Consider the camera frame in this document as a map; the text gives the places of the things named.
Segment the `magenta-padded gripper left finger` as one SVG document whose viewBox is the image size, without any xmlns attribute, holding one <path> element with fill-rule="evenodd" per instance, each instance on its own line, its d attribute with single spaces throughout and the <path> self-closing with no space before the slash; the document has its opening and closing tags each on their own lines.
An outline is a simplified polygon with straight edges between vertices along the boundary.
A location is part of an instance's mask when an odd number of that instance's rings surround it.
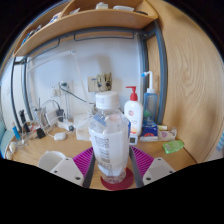
<svg viewBox="0 0 224 224">
<path fill-rule="evenodd" d="M 74 158 L 65 157 L 52 170 L 51 173 L 64 178 L 76 185 L 89 188 L 95 165 L 93 148 L 90 147 Z"/>
</svg>

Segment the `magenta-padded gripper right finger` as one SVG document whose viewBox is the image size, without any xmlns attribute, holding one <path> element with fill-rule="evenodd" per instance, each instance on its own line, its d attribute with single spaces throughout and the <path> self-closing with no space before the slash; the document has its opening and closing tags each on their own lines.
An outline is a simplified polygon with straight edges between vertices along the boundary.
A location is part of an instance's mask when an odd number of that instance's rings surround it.
<svg viewBox="0 0 224 224">
<path fill-rule="evenodd" d="M 129 156 L 138 188 L 175 173 L 175 170 L 163 158 L 153 158 L 134 146 L 129 147 Z"/>
</svg>

